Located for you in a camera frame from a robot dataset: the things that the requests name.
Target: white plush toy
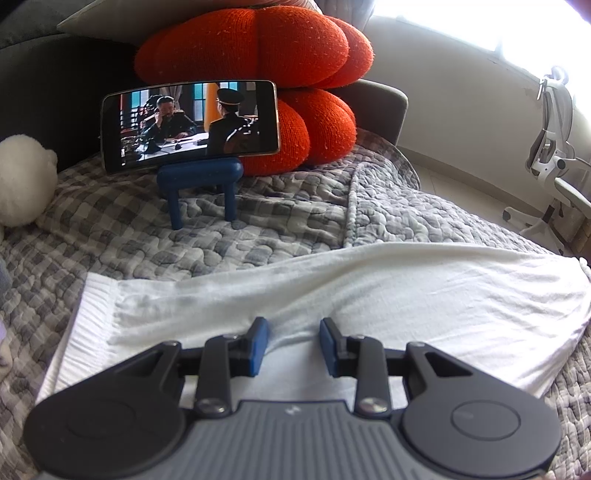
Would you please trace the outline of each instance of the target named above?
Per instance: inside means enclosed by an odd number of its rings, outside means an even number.
[[[57,155],[34,138],[0,142],[0,242],[4,227],[31,223],[49,205],[57,186]]]

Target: orange pillar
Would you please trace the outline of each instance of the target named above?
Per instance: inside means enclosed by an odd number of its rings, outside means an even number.
[[[222,116],[217,111],[217,83],[206,83],[205,87],[205,112],[203,112],[203,128],[209,132],[209,124],[219,120]]]

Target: white towel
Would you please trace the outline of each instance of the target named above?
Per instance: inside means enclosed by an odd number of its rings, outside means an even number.
[[[269,320],[257,378],[233,398],[351,404],[355,381],[328,376],[319,321],[388,348],[420,340],[534,395],[552,384],[591,316],[589,269],[558,255],[457,244],[388,243],[307,255],[186,281],[86,280],[38,400],[163,340],[185,348]],[[188,383],[182,404],[190,405]],[[392,402],[406,405],[401,382]]]

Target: man in uniform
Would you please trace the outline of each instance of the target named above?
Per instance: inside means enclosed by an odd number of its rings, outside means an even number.
[[[156,102],[158,110],[154,114],[154,123],[144,130],[144,137],[157,144],[167,138],[177,140],[197,133],[195,123],[184,114],[174,110],[174,98],[163,96]]]
[[[248,124],[248,118],[238,116],[238,108],[242,101],[244,101],[244,95],[237,90],[220,88],[217,91],[217,111],[223,118],[209,125],[208,155],[223,155],[228,137]]]

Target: blue phone stand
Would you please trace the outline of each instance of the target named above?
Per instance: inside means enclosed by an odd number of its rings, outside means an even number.
[[[174,163],[160,167],[156,175],[156,183],[168,200],[173,230],[183,227],[178,206],[178,191],[192,187],[221,186],[224,192],[224,218],[228,222],[235,220],[235,184],[242,177],[243,172],[242,163],[236,157]]]

